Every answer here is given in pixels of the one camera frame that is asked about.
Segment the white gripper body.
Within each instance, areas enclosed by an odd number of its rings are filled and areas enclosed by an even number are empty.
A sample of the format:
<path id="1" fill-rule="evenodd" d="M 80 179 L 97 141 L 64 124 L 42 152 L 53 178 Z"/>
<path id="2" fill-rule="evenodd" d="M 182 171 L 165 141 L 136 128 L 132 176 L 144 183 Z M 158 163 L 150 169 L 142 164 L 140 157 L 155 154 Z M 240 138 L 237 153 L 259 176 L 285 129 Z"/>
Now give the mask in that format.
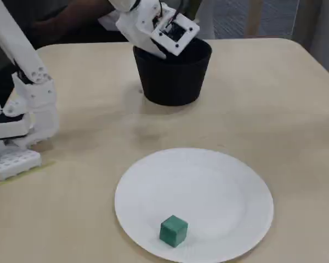
<path id="1" fill-rule="evenodd" d="M 174 39 L 172 16 L 175 9 L 163 1 L 111 1 L 119 13 L 117 29 L 129 40 L 153 38 L 155 35 Z"/>

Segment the white fixed gripper finger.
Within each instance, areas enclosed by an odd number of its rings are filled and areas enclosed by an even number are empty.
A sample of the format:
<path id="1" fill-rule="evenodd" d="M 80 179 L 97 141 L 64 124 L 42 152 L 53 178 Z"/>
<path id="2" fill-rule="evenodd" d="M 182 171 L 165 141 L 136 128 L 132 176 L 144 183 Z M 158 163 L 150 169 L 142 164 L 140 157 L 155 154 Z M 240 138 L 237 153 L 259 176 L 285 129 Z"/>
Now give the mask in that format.
<path id="1" fill-rule="evenodd" d="M 161 58 L 161 59 L 166 58 L 166 55 L 162 51 L 160 51 L 160 49 L 156 46 L 156 44 L 153 43 L 151 38 L 144 38 L 144 39 L 141 39 L 140 41 L 138 39 L 132 39 L 131 43 L 134 46 L 136 46 L 158 58 Z"/>

